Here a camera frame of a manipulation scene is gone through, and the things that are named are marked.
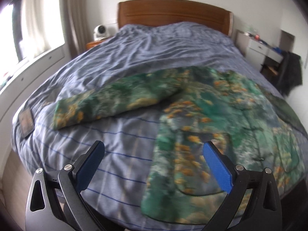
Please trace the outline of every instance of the wooden headboard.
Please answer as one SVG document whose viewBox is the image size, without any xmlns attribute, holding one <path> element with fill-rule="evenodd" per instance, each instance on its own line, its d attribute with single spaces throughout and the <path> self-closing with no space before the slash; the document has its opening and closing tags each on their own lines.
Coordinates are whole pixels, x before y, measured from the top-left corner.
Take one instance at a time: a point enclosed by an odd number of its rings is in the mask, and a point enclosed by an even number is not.
<svg viewBox="0 0 308 231">
<path fill-rule="evenodd" d="M 126 24 L 157 27 L 181 21 L 203 24 L 230 36 L 233 14 L 220 7 L 188 0 L 130 0 L 119 3 L 119 28 Z"/>
</svg>

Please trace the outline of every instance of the floral pattern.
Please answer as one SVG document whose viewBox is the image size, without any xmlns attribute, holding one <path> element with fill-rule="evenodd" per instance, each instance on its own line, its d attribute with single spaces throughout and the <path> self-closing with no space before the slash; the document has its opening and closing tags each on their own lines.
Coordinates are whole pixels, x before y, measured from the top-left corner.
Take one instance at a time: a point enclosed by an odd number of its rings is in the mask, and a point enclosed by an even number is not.
<svg viewBox="0 0 308 231">
<path fill-rule="evenodd" d="M 103 88 L 58 102 L 54 128 L 93 121 L 162 100 L 162 112 L 143 214 L 164 222 L 206 224 L 226 193 L 202 155 L 212 141 L 234 164 L 248 170 L 269 167 L 280 194 L 305 173 L 292 132 L 300 126 L 285 101 L 267 95 L 235 73 L 204 67 L 174 68 L 120 79 Z M 249 200 L 247 191 L 237 215 Z"/>
</svg>

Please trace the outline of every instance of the silver bolt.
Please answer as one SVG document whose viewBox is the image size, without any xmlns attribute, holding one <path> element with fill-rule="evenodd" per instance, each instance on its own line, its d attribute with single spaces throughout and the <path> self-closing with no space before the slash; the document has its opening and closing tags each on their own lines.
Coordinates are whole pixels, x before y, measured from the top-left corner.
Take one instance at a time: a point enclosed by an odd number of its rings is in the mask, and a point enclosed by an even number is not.
<svg viewBox="0 0 308 231">
<path fill-rule="evenodd" d="M 239 171 L 244 170 L 244 166 L 241 165 L 241 164 L 236 165 L 235 168 L 236 168 L 237 170 L 239 170 Z"/>
<path fill-rule="evenodd" d="M 43 169 L 40 167 L 40 168 L 38 168 L 35 172 L 36 172 L 37 174 L 40 174 L 40 173 L 43 172 Z"/>
<path fill-rule="evenodd" d="M 272 170 L 271 170 L 269 167 L 267 167 L 267 168 L 265 168 L 265 172 L 266 172 L 267 174 L 271 174 L 271 173 L 272 173 Z"/>
<path fill-rule="evenodd" d="M 73 167 L 72 165 L 67 164 L 67 165 L 64 166 L 64 170 L 71 170 L 72 167 Z"/>
</svg>

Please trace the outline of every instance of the wooden floor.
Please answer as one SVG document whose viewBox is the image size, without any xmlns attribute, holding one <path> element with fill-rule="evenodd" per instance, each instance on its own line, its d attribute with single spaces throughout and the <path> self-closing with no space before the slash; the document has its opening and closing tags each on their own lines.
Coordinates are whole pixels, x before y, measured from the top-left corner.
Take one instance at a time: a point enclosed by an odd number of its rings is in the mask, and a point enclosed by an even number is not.
<svg viewBox="0 0 308 231">
<path fill-rule="evenodd" d="M 2 184 L 5 207 L 15 222 L 25 230 L 25 210 L 32 176 L 24 168 L 18 155 L 11 151 Z"/>
</svg>

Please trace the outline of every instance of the wrinkled duvet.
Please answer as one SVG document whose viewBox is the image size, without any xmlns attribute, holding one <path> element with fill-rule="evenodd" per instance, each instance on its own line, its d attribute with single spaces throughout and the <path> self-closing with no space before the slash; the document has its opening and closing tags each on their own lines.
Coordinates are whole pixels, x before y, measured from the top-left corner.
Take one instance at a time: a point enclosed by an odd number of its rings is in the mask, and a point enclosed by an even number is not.
<svg viewBox="0 0 308 231">
<path fill-rule="evenodd" d="M 167 224 L 141 214 L 160 117 L 165 109 L 163 103 L 53 130 L 53 114 L 61 99 L 122 77 L 192 65 L 236 71 L 280 96 L 245 62 L 232 41 L 217 31 L 194 23 L 158 28 L 127 25 L 114 38 L 71 61 L 30 96 L 21 109 L 31 108 L 35 130 L 23 139 L 15 120 L 13 149 L 34 173 L 38 167 L 60 169 L 85 153 L 95 140 L 102 140 L 106 156 L 88 189 L 82 192 L 92 207 L 132 230 L 200 230 L 200 225 Z M 300 148 L 299 155 L 307 164 L 307 139 L 297 130 L 291 131 Z M 185 191 L 178 185 L 179 191 Z"/>
</svg>

